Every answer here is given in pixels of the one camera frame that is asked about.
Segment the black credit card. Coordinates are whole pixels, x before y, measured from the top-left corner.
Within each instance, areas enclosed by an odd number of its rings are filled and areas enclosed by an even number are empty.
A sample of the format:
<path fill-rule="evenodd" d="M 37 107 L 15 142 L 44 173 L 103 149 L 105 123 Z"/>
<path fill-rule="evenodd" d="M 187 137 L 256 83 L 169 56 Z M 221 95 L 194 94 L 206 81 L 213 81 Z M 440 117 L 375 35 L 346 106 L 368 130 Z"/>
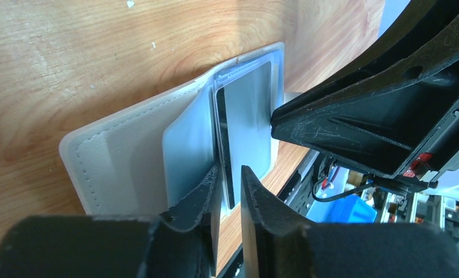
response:
<path fill-rule="evenodd" d="M 223 87 L 214 94 L 216 129 L 220 163 L 223 170 L 223 188 L 225 201 L 229 210 L 235 207 L 235 194 L 232 179 L 230 145 L 228 136 L 227 110 L 225 106 L 225 90 Z"/>

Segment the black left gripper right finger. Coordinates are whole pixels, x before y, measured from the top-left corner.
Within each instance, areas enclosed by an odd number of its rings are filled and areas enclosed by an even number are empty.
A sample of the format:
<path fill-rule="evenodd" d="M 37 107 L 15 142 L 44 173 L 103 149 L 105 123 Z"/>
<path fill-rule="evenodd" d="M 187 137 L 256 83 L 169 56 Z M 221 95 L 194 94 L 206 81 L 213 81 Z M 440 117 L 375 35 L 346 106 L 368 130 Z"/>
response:
<path fill-rule="evenodd" d="M 241 168 L 246 277 L 459 277 L 451 238 L 428 224 L 316 223 Z"/>

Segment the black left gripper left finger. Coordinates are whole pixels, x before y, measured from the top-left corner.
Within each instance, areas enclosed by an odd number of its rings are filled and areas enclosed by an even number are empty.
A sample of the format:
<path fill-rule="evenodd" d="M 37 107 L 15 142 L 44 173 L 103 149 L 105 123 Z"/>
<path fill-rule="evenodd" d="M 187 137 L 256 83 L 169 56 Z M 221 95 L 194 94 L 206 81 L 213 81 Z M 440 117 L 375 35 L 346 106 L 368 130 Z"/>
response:
<path fill-rule="evenodd" d="M 212 277 L 220 168 L 158 215 L 33 215 L 0 242 L 0 277 Z"/>

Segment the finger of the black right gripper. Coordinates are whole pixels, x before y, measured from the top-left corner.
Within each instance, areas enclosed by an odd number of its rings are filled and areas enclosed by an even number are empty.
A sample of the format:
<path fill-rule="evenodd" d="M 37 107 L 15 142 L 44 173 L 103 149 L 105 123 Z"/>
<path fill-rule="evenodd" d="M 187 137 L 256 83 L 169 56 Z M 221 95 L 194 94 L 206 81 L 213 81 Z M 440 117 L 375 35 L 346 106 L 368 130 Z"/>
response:
<path fill-rule="evenodd" d="M 376 42 L 310 91 L 336 92 L 386 70 L 430 41 L 458 14 L 459 1 L 411 1 Z"/>
<path fill-rule="evenodd" d="M 459 166 L 459 14 L 413 54 L 336 92 L 307 92 L 276 109 L 272 136 L 394 178 L 429 154 Z"/>

